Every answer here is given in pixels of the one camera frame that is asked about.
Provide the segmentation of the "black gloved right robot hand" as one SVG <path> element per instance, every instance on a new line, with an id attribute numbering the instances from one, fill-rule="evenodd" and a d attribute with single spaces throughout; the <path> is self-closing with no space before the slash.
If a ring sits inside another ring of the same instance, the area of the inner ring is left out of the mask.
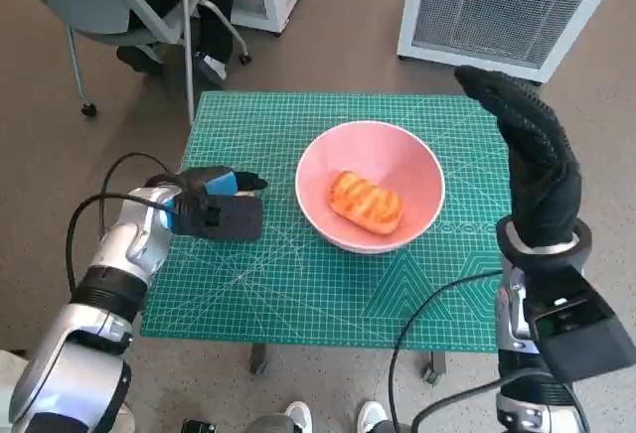
<path id="1" fill-rule="evenodd" d="M 529 248 L 573 241 L 582 196 L 578 161 L 552 108 L 502 72 L 461 66 L 465 94 L 494 115 L 509 150 L 512 224 Z"/>

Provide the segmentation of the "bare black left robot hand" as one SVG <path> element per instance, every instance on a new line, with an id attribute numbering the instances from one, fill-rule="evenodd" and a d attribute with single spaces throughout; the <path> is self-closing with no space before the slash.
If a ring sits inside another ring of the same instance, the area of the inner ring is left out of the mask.
<path id="1" fill-rule="evenodd" d="M 210 196 L 241 196 L 268 186 L 268 182 L 255 173 L 224 166 L 190 168 L 179 173 L 177 179 L 189 190 Z"/>

